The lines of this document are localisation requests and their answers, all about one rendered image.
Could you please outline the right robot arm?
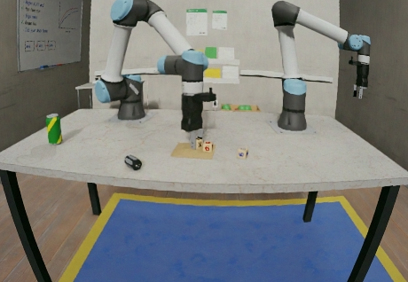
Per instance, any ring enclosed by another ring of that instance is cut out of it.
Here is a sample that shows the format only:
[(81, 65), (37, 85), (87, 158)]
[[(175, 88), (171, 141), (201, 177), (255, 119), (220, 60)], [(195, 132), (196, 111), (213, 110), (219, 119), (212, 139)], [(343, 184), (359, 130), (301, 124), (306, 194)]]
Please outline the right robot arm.
[(122, 74), (131, 30), (138, 21), (144, 21), (154, 27), (177, 55), (159, 58), (157, 69), (161, 74), (182, 75), (182, 82), (203, 82), (203, 71), (208, 68), (208, 58), (186, 41), (159, 5), (151, 0), (115, 0), (110, 14), (114, 33), (106, 70), (100, 81), (95, 83), (95, 93), (100, 103), (121, 101), (119, 120), (134, 121), (145, 118), (141, 103), (141, 76)]

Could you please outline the tan flat mat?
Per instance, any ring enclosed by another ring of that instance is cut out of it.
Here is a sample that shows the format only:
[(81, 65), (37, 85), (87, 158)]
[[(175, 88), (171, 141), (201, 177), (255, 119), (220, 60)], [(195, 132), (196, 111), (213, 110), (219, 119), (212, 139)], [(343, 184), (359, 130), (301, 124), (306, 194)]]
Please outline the tan flat mat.
[(216, 145), (213, 145), (212, 152), (207, 153), (203, 152), (203, 147), (194, 150), (191, 148), (191, 143), (178, 143), (170, 157), (212, 160), (215, 149)]

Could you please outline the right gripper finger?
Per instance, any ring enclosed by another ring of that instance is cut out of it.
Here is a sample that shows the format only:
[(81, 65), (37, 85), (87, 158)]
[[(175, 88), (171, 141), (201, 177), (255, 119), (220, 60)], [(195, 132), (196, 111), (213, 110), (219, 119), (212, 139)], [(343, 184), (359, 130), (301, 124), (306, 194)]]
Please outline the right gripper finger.
[(185, 131), (191, 133), (191, 148), (196, 149), (196, 131)]
[(196, 129), (198, 130), (198, 138), (203, 140), (203, 131), (204, 129)]

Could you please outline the tan wooden block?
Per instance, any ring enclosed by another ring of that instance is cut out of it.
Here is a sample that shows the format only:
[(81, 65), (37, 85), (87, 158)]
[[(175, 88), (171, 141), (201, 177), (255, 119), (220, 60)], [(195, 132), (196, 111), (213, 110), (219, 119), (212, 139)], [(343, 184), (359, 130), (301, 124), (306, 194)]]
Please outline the tan wooden block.
[(213, 142), (204, 141), (203, 152), (211, 153), (213, 149)]
[(196, 149), (202, 148), (202, 143), (203, 143), (202, 139), (196, 138)]
[(237, 158), (246, 159), (248, 156), (248, 148), (240, 147)]

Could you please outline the green and yellow drink can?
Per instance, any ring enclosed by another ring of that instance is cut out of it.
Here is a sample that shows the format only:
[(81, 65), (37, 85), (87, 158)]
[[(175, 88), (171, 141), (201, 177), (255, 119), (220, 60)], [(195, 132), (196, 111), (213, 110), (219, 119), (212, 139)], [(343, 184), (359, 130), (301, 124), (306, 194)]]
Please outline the green and yellow drink can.
[(58, 114), (49, 114), (46, 119), (49, 144), (60, 145), (62, 140), (60, 118)]

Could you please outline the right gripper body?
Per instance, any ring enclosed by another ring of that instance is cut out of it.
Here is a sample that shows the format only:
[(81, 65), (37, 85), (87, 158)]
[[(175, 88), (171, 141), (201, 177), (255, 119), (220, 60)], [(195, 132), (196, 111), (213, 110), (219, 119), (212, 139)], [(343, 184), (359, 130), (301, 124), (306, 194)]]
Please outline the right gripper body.
[(212, 93), (212, 87), (209, 87), (209, 92), (203, 92), (203, 82), (182, 82), (182, 92), (181, 129), (202, 129), (203, 102), (216, 101), (216, 94)]

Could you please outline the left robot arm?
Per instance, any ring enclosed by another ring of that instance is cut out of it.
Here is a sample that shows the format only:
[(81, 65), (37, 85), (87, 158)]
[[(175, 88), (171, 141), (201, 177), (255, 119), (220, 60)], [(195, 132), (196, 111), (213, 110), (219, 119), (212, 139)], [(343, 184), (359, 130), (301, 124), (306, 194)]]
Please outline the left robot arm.
[(339, 49), (347, 51), (356, 50), (357, 55), (369, 57), (370, 37), (366, 35), (352, 35), (325, 20), (303, 11), (301, 7), (286, 1), (277, 1), (272, 6), (271, 12), (274, 27), (279, 33), (279, 45), (284, 71), (281, 77), (284, 91), (283, 108), (278, 126), (281, 129), (291, 131), (303, 131), (307, 128), (304, 114), (307, 88), (298, 69), (293, 31), (295, 25), (302, 25), (336, 41)]

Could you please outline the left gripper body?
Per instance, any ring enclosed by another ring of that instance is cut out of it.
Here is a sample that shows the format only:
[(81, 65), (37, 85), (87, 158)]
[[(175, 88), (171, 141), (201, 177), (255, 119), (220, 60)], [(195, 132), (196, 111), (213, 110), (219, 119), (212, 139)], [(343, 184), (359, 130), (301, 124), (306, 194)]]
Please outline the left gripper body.
[[(351, 60), (349, 60), (350, 65), (357, 66), (357, 80), (356, 85), (361, 87), (368, 87), (368, 75), (369, 75), (369, 61), (370, 57), (357, 55), (357, 61), (352, 60), (353, 56), (351, 56)], [(361, 61), (361, 62), (359, 62)]]

